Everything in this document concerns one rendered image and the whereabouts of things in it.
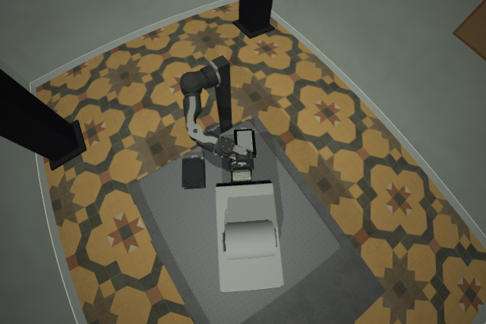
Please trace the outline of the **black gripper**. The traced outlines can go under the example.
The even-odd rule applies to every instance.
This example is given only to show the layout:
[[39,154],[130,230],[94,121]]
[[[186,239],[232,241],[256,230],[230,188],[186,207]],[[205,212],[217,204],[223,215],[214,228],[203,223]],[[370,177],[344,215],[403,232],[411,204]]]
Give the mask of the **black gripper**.
[[250,162],[246,163],[246,165],[243,165],[242,167],[236,163],[236,160],[232,159],[232,161],[229,161],[229,170],[231,171],[231,175],[233,174],[233,171],[235,170],[250,170],[250,173],[252,173],[252,170],[254,170],[254,157],[253,157],[253,152],[249,150],[249,158]]

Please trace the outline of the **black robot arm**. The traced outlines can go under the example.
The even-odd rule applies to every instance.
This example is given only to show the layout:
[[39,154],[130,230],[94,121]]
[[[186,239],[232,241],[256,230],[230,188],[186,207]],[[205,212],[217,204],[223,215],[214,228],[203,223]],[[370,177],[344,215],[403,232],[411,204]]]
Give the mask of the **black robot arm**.
[[[183,98],[183,108],[185,115],[186,129],[188,130],[191,140],[198,146],[210,152],[219,154],[222,158],[232,158],[238,165],[243,166],[250,162],[249,149],[235,145],[231,138],[225,138],[212,132],[203,133],[202,127],[196,124],[197,116],[201,113],[200,94],[202,89],[219,87],[221,78],[218,67],[212,61],[209,65],[201,68],[199,71],[190,71],[181,76],[180,86]],[[216,148],[215,148],[216,147]],[[215,148],[215,149],[214,149]],[[228,156],[228,157],[227,157]]]

